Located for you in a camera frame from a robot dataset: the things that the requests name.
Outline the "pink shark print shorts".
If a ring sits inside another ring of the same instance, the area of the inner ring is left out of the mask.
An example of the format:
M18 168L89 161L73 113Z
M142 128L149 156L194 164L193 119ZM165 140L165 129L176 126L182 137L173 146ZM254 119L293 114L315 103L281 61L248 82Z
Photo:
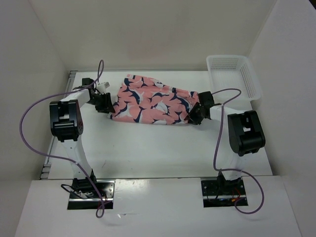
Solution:
M180 125L199 102L196 91L163 84L157 79L127 75L108 118L118 122Z

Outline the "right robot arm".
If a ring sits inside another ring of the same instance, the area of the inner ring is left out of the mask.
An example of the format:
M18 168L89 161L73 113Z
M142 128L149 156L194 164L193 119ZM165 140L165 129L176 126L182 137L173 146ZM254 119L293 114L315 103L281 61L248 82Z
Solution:
M266 138L256 111L232 109L227 102L216 104L210 91L199 93L198 99L185 120L194 125L203 119L220 122L213 168L218 171L217 190L228 194L241 180L249 155L264 147Z

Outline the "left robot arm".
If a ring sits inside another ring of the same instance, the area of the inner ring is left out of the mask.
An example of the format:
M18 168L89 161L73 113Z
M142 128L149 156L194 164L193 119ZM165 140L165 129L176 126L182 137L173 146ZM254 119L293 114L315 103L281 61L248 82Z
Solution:
M111 94L107 92L109 86L108 82L99 83L83 78L81 86L65 98L49 104L51 133L66 150L74 173L72 189L77 195L82 192L89 198L97 195L99 186L83 149L80 109L84 104L91 104L99 113L114 113Z

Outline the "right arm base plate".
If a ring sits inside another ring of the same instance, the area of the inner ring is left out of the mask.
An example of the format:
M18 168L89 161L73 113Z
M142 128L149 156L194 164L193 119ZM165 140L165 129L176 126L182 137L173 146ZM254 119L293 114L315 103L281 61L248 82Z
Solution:
M248 206L244 183L241 179L233 184L220 187L215 178L201 180L201 192L204 208Z

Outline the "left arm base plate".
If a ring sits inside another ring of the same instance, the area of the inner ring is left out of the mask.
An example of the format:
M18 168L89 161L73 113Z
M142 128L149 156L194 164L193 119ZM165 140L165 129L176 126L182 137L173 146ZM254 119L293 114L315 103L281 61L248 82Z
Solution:
M113 209L115 180L97 180L96 187L105 203L105 209ZM78 188L73 181L71 185L62 184L61 188L69 193L68 210L101 210L101 199L92 186L87 189Z

